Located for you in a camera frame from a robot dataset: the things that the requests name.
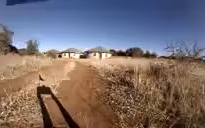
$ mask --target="dirt road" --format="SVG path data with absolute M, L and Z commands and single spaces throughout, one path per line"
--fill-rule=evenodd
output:
M 92 68 L 76 63 L 76 67 L 58 89 L 58 100 L 80 128 L 109 128 L 109 108 L 98 102 L 101 79 Z M 55 126 L 64 126 L 64 118 L 52 98 L 45 99 Z
M 64 70 L 70 71 L 68 74 L 64 74 Z M 38 73 L 39 72 L 29 73 L 14 80 L 0 81 L 0 83 L 8 83 L 8 81 L 10 81 L 11 86 L 15 87 L 13 91 L 16 91 L 21 88 L 18 86 L 20 83 L 22 83 L 22 86 L 28 86 L 27 84 L 31 81 L 37 81 Z M 103 81 L 97 71 L 92 67 L 72 60 L 68 62 L 61 61 L 51 67 L 42 69 L 40 74 L 49 81 L 43 83 L 46 87 L 53 83 L 54 79 L 63 79 L 63 81 L 57 85 L 56 92 L 53 90 L 55 94 L 54 98 L 52 96 L 42 96 L 42 102 L 45 104 L 43 108 L 46 108 L 48 111 L 49 118 L 54 127 L 67 127 L 69 121 L 64 121 L 64 111 L 80 128 L 112 127 L 110 121 L 112 114 L 109 113 L 110 109 L 102 105 L 97 99 L 98 93 L 101 92 L 100 89 L 102 89 Z M 5 94 L 0 91 L 0 97 L 2 96 L 5 96 Z M 42 122 L 34 127 L 43 127 Z

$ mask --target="dirt path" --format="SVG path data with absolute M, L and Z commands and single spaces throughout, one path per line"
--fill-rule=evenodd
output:
M 101 80 L 92 68 L 76 63 L 75 69 L 58 89 L 57 98 L 80 128 L 109 128 L 109 109 L 100 104 L 96 95 Z M 44 99 L 55 126 L 64 127 L 64 118 L 51 97 Z

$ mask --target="dry grass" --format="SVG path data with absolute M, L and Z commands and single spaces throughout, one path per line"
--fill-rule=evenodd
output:
M 44 76 L 45 81 L 40 85 L 50 87 L 56 95 L 62 80 L 69 79 L 67 74 L 75 68 L 75 63 L 70 62 L 64 67 L 54 66 L 52 70 L 39 73 Z M 0 127 L 41 127 L 42 113 L 37 99 L 38 80 L 33 80 L 27 87 L 18 92 L 7 94 L 0 101 Z
M 0 80 L 11 79 L 30 71 L 36 71 L 51 63 L 53 63 L 53 60 L 45 57 L 0 55 Z
M 205 128 L 205 65 L 95 66 L 107 81 L 101 99 L 117 127 Z

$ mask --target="house wall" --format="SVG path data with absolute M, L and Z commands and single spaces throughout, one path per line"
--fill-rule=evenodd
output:
M 102 59 L 110 58 L 111 54 L 110 53 L 101 53 L 102 54 Z M 100 53 L 98 52 L 92 52 L 89 53 L 87 58 L 92 58 L 92 59 L 100 59 Z
M 62 53 L 62 58 L 69 58 L 69 53 Z
M 62 58 L 79 58 L 79 53 L 62 53 Z
M 95 53 L 95 52 L 92 52 L 92 53 L 89 53 L 87 55 L 87 58 L 91 58 L 91 59 L 99 59 L 100 58 L 100 54 L 99 53 Z

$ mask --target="small house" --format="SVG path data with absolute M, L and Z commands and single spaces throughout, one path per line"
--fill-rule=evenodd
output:
M 87 51 L 87 58 L 95 58 L 95 59 L 106 59 L 110 58 L 112 54 L 110 50 L 103 48 L 101 46 L 95 47 Z
M 75 48 L 68 48 L 60 53 L 61 58 L 76 58 L 80 57 L 81 51 Z

